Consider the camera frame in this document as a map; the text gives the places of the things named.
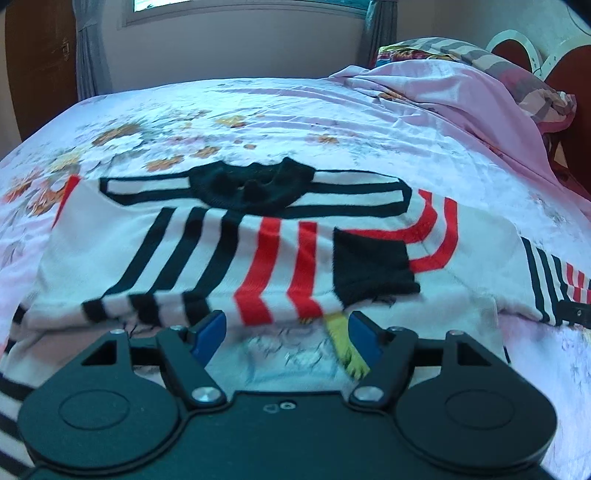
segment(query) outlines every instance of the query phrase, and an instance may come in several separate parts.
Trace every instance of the curtain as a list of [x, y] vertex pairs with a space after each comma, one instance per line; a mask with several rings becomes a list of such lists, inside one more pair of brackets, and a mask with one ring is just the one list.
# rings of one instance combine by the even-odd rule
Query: curtain
[[111, 93], [100, 20], [104, 0], [72, 0], [76, 16], [76, 83], [78, 100]]
[[370, 68], [380, 47], [396, 43], [397, 22], [397, 0], [371, 0], [365, 17], [357, 65]]

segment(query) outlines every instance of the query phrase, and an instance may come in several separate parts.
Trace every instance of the floral bedsheet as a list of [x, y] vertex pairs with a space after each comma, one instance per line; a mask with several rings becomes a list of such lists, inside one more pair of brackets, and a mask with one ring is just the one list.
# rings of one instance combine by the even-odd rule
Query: floral bedsheet
[[[577, 205], [558, 187], [518, 176], [504, 161], [507, 152], [545, 158], [531, 120], [510, 96], [498, 94], [500, 115], [511, 117], [523, 147], [504, 143], [509, 134], [503, 125], [491, 127], [495, 138], [458, 126], [422, 105], [408, 86], [417, 67], [405, 64], [423, 62], [430, 60], [398, 63], [405, 80], [391, 94], [382, 88], [372, 95], [335, 79], [206, 80], [95, 97], [70, 108], [0, 161], [0, 338], [33, 282], [71, 174], [134, 176], [217, 160], [276, 163], [285, 156], [321, 168], [380, 171], [504, 215], [538, 246], [591, 271], [591, 226]], [[468, 118], [474, 115], [469, 98], [455, 86], [437, 91], [429, 105], [453, 105]], [[231, 340], [236, 348], [212, 361], [212, 368], [223, 376], [228, 362], [246, 362], [242, 373], [220, 380], [226, 389], [346, 391], [352, 381], [322, 328], [316, 323], [237, 334]], [[552, 399], [561, 418], [546, 467], [564, 480], [591, 474], [585, 447], [591, 445], [591, 421], [578, 416], [591, 401], [590, 336], [509, 316], [501, 316], [501, 328], [513, 365]]]

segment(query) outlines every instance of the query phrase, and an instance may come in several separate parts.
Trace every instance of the black patch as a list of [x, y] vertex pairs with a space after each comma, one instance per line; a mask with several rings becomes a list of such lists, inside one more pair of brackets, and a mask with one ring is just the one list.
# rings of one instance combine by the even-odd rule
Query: black patch
[[345, 307], [387, 295], [419, 293], [406, 244], [335, 229], [333, 282]]

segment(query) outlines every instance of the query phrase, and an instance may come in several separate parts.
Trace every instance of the small hole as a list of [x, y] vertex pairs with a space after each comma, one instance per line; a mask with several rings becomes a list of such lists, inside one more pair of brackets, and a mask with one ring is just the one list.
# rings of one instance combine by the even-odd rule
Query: small hole
[[100, 348], [92, 353], [84, 362], [83, 367], [93, 365], [115, 365], [117, 363], [117, 342], [105, 342]]

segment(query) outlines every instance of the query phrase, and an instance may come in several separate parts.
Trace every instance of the metal screw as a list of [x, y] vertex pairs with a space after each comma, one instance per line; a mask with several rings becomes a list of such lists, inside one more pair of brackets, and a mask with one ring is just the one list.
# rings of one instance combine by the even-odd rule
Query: metal screw
[[199, 403], [215, 403], [222, 397], [215, 387], [199, 387], [191, 392], [191, 396]]
[[297, 405], [295, 403], [293, 403], [292, 401], [282, 401], [279, 404], [279, 408], [281, 410], [293, 410]]
[[384, 391], [378, 387], [359, 387], [353, 392], [357, 400], [361, 401], [379, 401], [384, 396]]

